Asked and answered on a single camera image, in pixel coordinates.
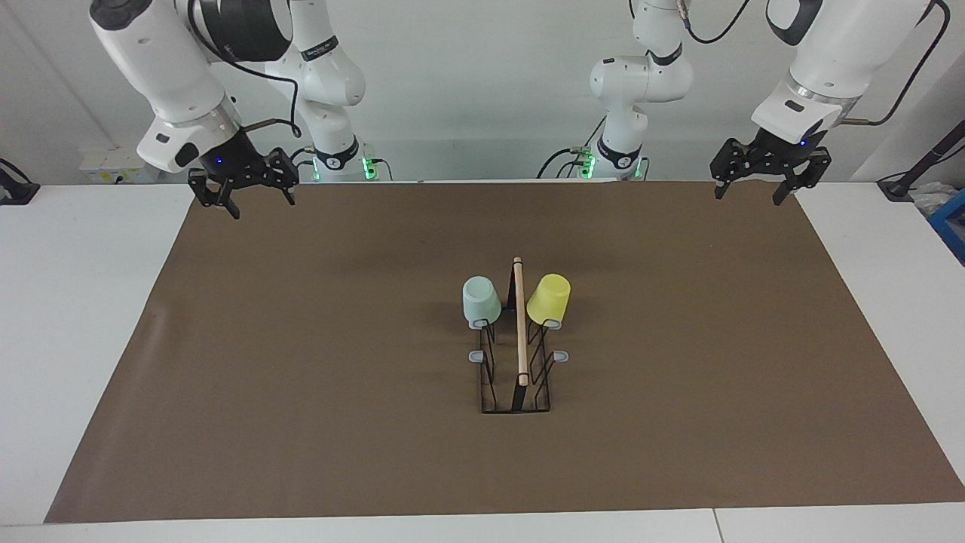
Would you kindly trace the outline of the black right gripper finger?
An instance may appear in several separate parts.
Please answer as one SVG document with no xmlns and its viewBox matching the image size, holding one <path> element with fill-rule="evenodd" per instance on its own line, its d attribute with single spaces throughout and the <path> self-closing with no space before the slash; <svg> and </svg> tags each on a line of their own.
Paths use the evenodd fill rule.
<svg viewBox="0 0 965 543">
<path fill-rule="evenodd" d="M 299 185 L 299 168 L 280 147 L 265 156 L 265 185 L 282 192 L 290 206 L 296 205 L 294 189 Z"/>
<path fill-rule="evenodd" d="M 232 219 L 240 219 L 240 210 L 231 198 L 234 179 L 228 177 L 219 181 L 204 169 L 189 169 L 188 186 L 203 207 L 221 207 Z"/>
</svg>

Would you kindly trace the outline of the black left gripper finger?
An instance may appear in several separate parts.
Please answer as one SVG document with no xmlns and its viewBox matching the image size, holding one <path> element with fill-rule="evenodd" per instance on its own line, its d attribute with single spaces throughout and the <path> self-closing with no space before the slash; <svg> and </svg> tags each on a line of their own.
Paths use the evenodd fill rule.
<svg viewBox="0 0 965 543">
<path fill-rule="evenodd" d="M 715 182 L 714 196 L 721 200 L 731 183 L 748 178 L 750 171 L 750 145 L 730 138 L 724 141 L 720 150 L 710 162 L 710 175 Z"/>
<path fill-rule="evenodd" d="M 781 173 L 783 181 L 772 196 L 775 206 L 781 206 L 783 202 L 799 189 L 812 189 L 823 178 L 823 174 L 833 161 L 830 152 L 826 147 L 818 147 L 812 151 L 806 160 L 806 168 L 797 174 L 792 166 L 783 166 Z"/>
</svg>

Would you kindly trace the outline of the yellow plastic cup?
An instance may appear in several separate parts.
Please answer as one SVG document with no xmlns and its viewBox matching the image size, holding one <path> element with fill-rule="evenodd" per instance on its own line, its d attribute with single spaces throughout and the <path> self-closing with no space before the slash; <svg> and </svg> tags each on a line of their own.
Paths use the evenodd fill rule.
<svg viewBox="0 0 965 543">
<path fill-rule="evenodd" d="M 562 323 L 568 309 L 570 292 L 570 283 L 565 276 L 558 274 L 542 276 L 527 302 L 528 319 L 535 324 Z"/>
</svg>

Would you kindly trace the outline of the pale green plastic cup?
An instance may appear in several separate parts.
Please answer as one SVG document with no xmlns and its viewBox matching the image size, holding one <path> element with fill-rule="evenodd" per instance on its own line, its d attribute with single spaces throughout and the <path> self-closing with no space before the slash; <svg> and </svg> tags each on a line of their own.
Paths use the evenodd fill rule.
<svg viewBox="0 0 965 543">
<path fill-rule="evenodd" d="M 472 276 L 461 290 L 463 316 L 472 330 L 495 324 L 502 313 L 502 302 L 495 286 L 486 276 Z"/>
</svg>

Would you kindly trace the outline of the black stand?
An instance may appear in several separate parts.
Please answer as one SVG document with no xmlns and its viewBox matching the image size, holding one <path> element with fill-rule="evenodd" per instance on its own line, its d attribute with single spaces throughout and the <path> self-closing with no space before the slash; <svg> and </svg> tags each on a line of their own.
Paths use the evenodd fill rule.
<svg viewBox="0 0 965 543">
<path fill-rule="evenodd" d="M 917 179 L 920 179 L 935 165 L 954 158 L 958 152 L 965 151 L 965 118 L 941 138 L 938 143 L 919 161 L 906 171 L 879 179 L 876 182 L 886 199 L 893 202 L 912 202 L 908 193 Z"/>
</svg>

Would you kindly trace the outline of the white power strip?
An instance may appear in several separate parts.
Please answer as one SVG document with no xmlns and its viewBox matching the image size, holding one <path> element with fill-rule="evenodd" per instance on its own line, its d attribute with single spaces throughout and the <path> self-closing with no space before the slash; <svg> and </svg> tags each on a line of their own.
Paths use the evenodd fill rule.
<svg viewBox="0 0 965 543">
<path fill-rule="evenodd" d="M 134 148 L 87 148 L 80 152 L 79 171 L 89 183 L 159 183 L 161 172 Z"/>
</svg>

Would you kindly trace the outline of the clear plastic bag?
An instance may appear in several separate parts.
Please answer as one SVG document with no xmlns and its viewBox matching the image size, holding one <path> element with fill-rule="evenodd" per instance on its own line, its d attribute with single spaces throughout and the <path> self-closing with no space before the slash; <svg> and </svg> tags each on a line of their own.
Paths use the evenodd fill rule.
<svg viewBox="0 0 965 543">
<path fill-rule="evenodd" d="M 951 202 L 955 196 L 959 195 L 959 192 L 962 192 L 962 189 L 956 188 L 950 183 L 933 181 L 915 186 L 909 190 L 908 195 L 912 198 L 916 208 L 927 218 L 937 213 L 945 204 Z"/>
</svg>

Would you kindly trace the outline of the blue box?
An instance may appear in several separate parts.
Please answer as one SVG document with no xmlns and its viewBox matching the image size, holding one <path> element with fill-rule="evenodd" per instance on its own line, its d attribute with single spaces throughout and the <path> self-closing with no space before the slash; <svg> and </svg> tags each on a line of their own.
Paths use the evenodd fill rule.
<svg viewBox="0 0 965 543">
<path fill-rule="evenodd" d="M 965 267 L 965 189 L 958 190 L 956 195 L 934 210 L 927 217 L 927 222 Z"/>
</svg>

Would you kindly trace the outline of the brown table mat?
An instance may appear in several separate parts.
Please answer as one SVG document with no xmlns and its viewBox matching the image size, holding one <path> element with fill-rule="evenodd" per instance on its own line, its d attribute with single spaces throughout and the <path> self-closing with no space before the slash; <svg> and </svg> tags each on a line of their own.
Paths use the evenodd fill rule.
<svg viewBox="0 0 965 543">
<path fill-rule="evenodd" d="M 49 523 L 965 501 L 796 200 L 301 186 L 190 206 Z M 552 408 L 483 415 L 461 288 L 572 287 Z"/>
</svg>

